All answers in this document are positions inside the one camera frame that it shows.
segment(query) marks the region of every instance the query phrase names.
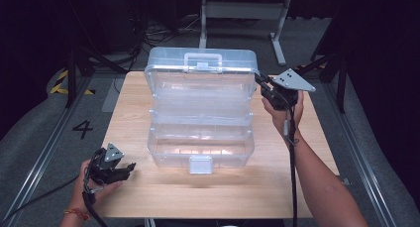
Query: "metal stand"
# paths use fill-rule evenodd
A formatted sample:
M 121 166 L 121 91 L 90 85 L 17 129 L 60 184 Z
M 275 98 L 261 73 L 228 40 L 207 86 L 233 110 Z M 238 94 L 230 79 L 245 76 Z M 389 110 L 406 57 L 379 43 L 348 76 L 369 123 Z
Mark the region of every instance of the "metal stand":
M 113 61 L 107 59 L 106 57 L 97 54 L 84 47 L 72 48 L 68 55 L 68 97 L 67 104 L 65 105 L 68 108 L 71 103 L 74 101 L 77 92 L 76 92 L 76 68 L 79 69 L 82 76 L 91 76 L 95 73 L 92 62 L 89 60 L 90 57 L 95 58 L 101 64 L 110 67 L 118 73 L 127 73 L 128 71 L 114 63 Z
M 302 69 L 296 71 L 299 75 L 316 68 L 319 65 L 326 63 L 324 70 L 321 72 L 319 78 L 323 83 L 330 83 L 334 76 L 339 73 L 339 83 L 337 88 L 336 102 L 340 109 L 341 113 L 345 113 L 344 110 L 344 95 L 346 88 L 346 76 L 347 76 L 347 63 L 345 61 L 345 56 L 342 54 L 333 54 L 329 56 L 324 56 L 319 59 L 314 60 L 309 63 Z
M 277 20 L 277 30 L 270 33 L 272 46 L 277 57 L 279 65 L 286 65 L 286 61 L 278 41 L 284 21 L 287 16 L 290 0 L 284 0 L 284 3 L 235 3 L 235 2 L 207 2 L 201 1 L 201 35 L 200 49 L 207 46 L 207 18 L 240 18 L 240 19 L 262 19 Z

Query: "plastic box handle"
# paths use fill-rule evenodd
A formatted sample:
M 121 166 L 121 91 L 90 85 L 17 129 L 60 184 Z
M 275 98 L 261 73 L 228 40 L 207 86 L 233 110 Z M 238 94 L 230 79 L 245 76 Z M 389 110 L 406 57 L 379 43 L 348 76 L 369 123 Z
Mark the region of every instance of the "plastic box handle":
M 192 60 L 193 58 L 197 59 L 197 68 L 196 70 L 200 71 L 200 70 L 204 70 L 204 71 L 208 71 L 208 70 L 217 70 L 218 73 L 222 73 L 222 55 L 220 54 L 200 54 L 200 53 L 185 53 L 184 55 L 184 66 L 185 67 L 189 67 L 188 66 L 188 62 L 190 60 Z M 208 66 L 208 62 L 204 61 L 200 61 L 199 59 L 216 59 L 217 60 L 217 68 L 216 69 L 211 69 Z
M 213 160 L 210 156 L 193 155 L 189 157 L 190 174 L 211 174 L 213 172 Z

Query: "black cable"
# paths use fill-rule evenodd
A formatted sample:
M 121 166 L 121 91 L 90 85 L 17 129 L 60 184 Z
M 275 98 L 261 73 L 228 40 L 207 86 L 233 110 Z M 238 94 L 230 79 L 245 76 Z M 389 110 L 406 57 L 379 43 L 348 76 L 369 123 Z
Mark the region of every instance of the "black cable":
M 67 181 L 66 183 L 64 183 L 64 184 L 62 184 L 62 185 L 60 185 L 60 186 L 58 186 L 58 187 L 56 187 L 56 188 L 54 188 L 54 189 L 52 189 L 52 190 L 50 190 L 50 191 L 46 192 L 46 193 L 44 193 L 44 194 L 42 194 L 42 195 L 38 196 L 38 197 L 37 197 L 37 198 L 35 198 L 35 199 L 32 199 L 32 200 L 28 201 L 27 203 L 25 203 L 25 204 L 23 204 L 23 205 L 21 205 L 19 208 L 15 209 L 12 213 L 10 213 L 10 214 L 9 214 L 6 218 L 4 218 L 4 219 L 3 219 L 3 221 L 0 223 L 0 227 L 1 227 L 1 226 L 3 226 L 3 224 L 4 224 L 7 220 L 9 220 L 9 219 L 10 219 L 13 215 L 15 215 L 17 212 L 19 212 L 19 211 L 21 211 L 22 209 L 26 208 L 28 205 L 31 205 L 31 204 L 33 204 L 33 203 L 35 203 L 35 202 L 37 202 L 37 201 L 39 201 L 39 200 L 43 199 L 44 197 L 47 197 L 48 195 L 51 195 L 51 194 L 53 194 L 54 192 L 56 192 L 56 191 L 58 191 L 58 190 L 60 190 L 60 189 L 62 189 L 62 188 L 64 188 L 64 187 L 66 187 L 66 186 L 67 186 L 67 185 L 69 185 L 70 183 L 74 182 L 77 178 L 78 178 L 78 175 L 77 175 L 76 177 L 72 178 L 71 180 Z
M 136 57 L 138 54 L 135 54 L 135 55 L 130 55 L 130 56 L 127 56 L 127 57 L 123 57 L 123 58 L 120 58 L 120 59 L 117 59 L 117 60 L 112 60 L 112 62 L 114 62 L 115 64 L 121 64 L 121 63 L 125 63 L 125 62 L 127 62 L 127 61 L 130 61 L 130 60 L 132 60 L 133 59 L 133 57 Z M 101 62 L 99 62 L 99 61 L 92 61 L 92 64 L 93 65 L 95 65 L 95 66 L 100 66 L 100 65 L 103 65 Z
M 152 48 L 155 47 L 156 45 L 160 44 L 160 43 L 167 43 L 167 42 L 173 40 L 176 37 L 184 36 L 184 35 L 190 33 L 191 31 L 194 31 L 193 26 L 194 26 L 194 24 L 196 24 L 196 22 L 199 21 L 199 19 L 200 18 L 197 18 L 192 23 L 189 23 L 189 25 L 187 27 L 180 28 L 176 32 L 167 30 L 163 25 L 161 25 L 159 23 L 149 24 L 146 28 L 146 31 L 148 31 L 148 32 L 147 33 L 145 32 L 143 42 L 145 44 L 149 45 Z M 156 35 L 161 35 L 161 37 L 158 38 L 158 39 L 151 38 L 151 36 L 156 36 Z
M 296 124 L 294 121 L 294 109 L 289 108 L 290 112 L 290 129 L 288 133 L 289 152 L 290 152 L 290 176 L 291 176 L 291 194 L 293 201 L 293 227 L 297 226 L 297 194 L 296 194 L 296 161 L 294 154 L 294 134 L 296 132 Z
M 147 50 L 145 50 L 145 48 L 143 48 L 143 45 L 140 45 L 140 48 L 142 49 L 142 51 L 144 51 L 149 56 L 149 52 Z
M 83 52 L 85 52 L 88 56 L 90 57 L 94 57 L 96 60 L 98 60 L 99 62 L 101 62 L 102 64 L 114 69 L 117 72 L 120 73 L 127 73 L 127 71 L 123 68 L 121 68 L 119 65 L 115 64 L 114 62 L 112 62 L 111 60 L 109 60 L 106 57 L 103 57 L 102 55 L 98 55 L 94 52 L 92 52 L 90 49 L 85 48 L 85 47 L 79 47 Z
M 88 183 L 90 180 L 90 170 L 93 164 L 93 161 L 98 157 L 99 153 L 102 152 L 102 149 L 97 150 L 92 158 L 90 158 L 89 166 L 86 168 L 86 171 L 84 173 L 84 187 L 83 187 L 83 201 L 84 205 L 86 206 L 87 210 L 89 211 L 90 215 L 100 224 L 102 227 L 107 227 L 105 222 L 101 219 L 101 217 L 98 215 L 98 213 L 93 208 L 93 204 L 95 203 L 95 194 L 92 192 L 92 190 L 89 188 Z
M 133 64 L 136 61 L 137 61 L 137 57 L 133 57 L 132 58 L 132 61 L 130 63 L 130 66 L 128 68 L 128 71 L 131 71 L 131 69 L 133 68 Z M 117 88 L 117 85 L 115 84 L 115 82 L 117 81 L 117 76 L 118 76 L 118 73 L 115 73 L 114 81 L 112 83 L 114 83 L 114 89 L 118 92 L 118 94 L 120 94 L 121 91 Z

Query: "gray carpet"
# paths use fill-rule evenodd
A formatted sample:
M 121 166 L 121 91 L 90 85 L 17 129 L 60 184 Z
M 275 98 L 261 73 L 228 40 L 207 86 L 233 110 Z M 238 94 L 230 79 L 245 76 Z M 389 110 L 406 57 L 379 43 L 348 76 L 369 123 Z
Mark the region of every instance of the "gray carpet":
M 276 74 L 289 67 L 310 62 L 310 57 L 329 24 L 328 19 L 319 20 L 286 20 L 280 43 L 286 58 L 287 66 L 277 65 L 268 34 L 274 28 L 273 22 L 258 21 L 251 26 L 243 26 L 233 21 L 213 21 L 208 28 L 207 48 L 216 49 L 243 49 L 256 52 L 258 65 L 261 71 Z M 198 47 L 199 32 L 191 31 L 179 35 L 172 40 L 158 44 L 163 47 Z M 141 52 L 132 70 L 142 70 L 147 64 L 148 55 Z M 57 147 L 52 155 L 33 197 L 64 183 L 78 174 L 79 164 L 90 158 L 93 152 L 100 148 L 105 136 L 113 108 L 118 99 L 118 90 L 121 89 L 124 75 L 115 75 L 108 68 L 98 68 L 88 85 L 95 89 L 94 95 L 82 95 L 80 101 L 68 119 L 59 137 Z M 57 74 L 51 82 L 46 84 L 50 91 Z M 382 226 L 378 215 L 371 204 L 366 187 L 355 165 L 349 150 L 349 143 L 344 136 L 334 109 L 327 98 L 327 91 L 316 77 L 319 70 L 313 70 L 305 78 L 317 88 L 311 93 L 315 109 L 326 134 L 333 156 L 338 165 L 341 178 L 350 181 L 349 190 L 355 196 L 361 210 L 370 226 Z M 60 117 L 65 112 L 66 95 L 50 94 L 49 99 L 34 108 L 24 116 L 0 142 L 2 162 L 0 163 L 0 214 L 6 214 L 13 200 L 17 196 L 26 176 L 35 164 L 46 142 Z M 348 118 L 357 142 L 360 144 L 383 193 L 395 226 L 420 226 L 420 216 L 411 196 L 387 163 L 375 141 L 374 135 L 368 125 L 363 108 L 358 100 L 351 82 L 347 83 L 346 90 L 346 117 Z M 83 121 L 90 121 L 92 131 L 82 133 L 72 128 Z M 25 208 L 16 226 L 57 226 L 62 216 L 62 210 L 69 201 L 72 184 L 49 197 Z M 136 226 L 142 224 L 140 219 L 105 219 L 109 226 Z M 86 226 L 97 226 L 94 220 Z M 316 226 L 313 219 L 299 219 L 299 226 Z

